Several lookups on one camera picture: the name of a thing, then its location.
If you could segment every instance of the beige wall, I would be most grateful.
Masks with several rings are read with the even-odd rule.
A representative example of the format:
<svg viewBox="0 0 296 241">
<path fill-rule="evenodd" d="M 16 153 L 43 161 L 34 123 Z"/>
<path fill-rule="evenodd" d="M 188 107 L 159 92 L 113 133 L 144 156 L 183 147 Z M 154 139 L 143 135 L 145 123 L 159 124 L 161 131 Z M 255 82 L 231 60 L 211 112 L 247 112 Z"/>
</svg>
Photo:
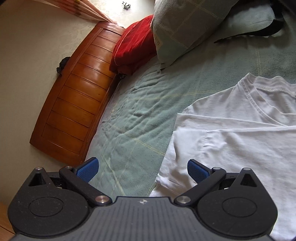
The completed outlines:
<svg viewBox="0 0 296 241">
<path fill-rule="evenodd" d="M 8 204 L 33 168 L 63 166 L 29 140 L 56 67 L 95 24 L 30 0 L 7 0 L 0 21 L 0 202 Z"/>
</svg>

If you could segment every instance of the red fabric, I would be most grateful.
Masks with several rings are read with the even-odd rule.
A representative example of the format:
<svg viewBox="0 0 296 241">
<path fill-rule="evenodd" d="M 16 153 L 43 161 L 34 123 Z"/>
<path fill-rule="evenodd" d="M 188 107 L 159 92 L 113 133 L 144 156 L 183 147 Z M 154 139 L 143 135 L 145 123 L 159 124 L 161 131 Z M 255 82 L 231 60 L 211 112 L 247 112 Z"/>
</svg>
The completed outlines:
<svg viewBox="0 0 296 241">
<path fill-rule="evenodd" d="M 156 55 L 150 24 L 153 15 L 130 25 L 115 45 L 110 63 L 114 73 L 133 74 Z"/>
</svg>

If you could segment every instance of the wooden headboard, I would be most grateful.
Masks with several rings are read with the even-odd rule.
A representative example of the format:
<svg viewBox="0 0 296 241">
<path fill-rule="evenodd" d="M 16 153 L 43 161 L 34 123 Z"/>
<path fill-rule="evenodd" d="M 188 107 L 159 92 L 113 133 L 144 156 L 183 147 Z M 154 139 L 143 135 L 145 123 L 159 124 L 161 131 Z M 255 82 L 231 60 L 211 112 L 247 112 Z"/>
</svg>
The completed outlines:
<svg viewBox="0 0 296 241">
<path fill-rule="evenodd" d="M 85 161 L 100 118 L 119 78 L 109 71 L 125 29 L 99 22 L 68 60 L 37 119 L 30 143 L 71 166 Z"/>
</svg>

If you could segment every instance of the gray ribbed plate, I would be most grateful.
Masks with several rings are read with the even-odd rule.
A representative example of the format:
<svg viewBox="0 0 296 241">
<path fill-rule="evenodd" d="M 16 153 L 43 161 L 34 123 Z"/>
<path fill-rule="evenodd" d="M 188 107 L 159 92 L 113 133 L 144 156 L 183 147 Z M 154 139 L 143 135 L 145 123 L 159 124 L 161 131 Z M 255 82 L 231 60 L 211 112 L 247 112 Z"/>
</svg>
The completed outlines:
<svg viewBox="0 0 296 241">
<path fill-rule="evenodd" d="M 13 241 L 44 240 L 16 235 Z M 97 207 L 76 230 L 46 241 L 226 241 L 202 226 L 191 209 L 173 205 L 169 198 L 118 197 Z M 268 236 L 256 241 L 271 241 Z"/>
</svg>

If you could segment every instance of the white t-shirt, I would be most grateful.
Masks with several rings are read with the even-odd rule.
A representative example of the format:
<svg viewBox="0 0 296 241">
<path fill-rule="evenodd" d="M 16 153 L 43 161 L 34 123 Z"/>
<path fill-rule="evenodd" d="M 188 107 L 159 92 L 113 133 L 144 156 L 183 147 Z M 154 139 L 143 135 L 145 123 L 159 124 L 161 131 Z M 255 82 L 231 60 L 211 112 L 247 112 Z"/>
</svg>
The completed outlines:
<svg viewBox="0 0 296 241">
<path fill-rule="evenodd" d="M 187 172 L 195 159 L 227 172 L 253 169 L 278 209 L 275 240 L 296 236 L 296 85 L 255 77 L 199 99 L 177 114 L 150 196 L 176 196 L 196 185 Z"/>
</svg>

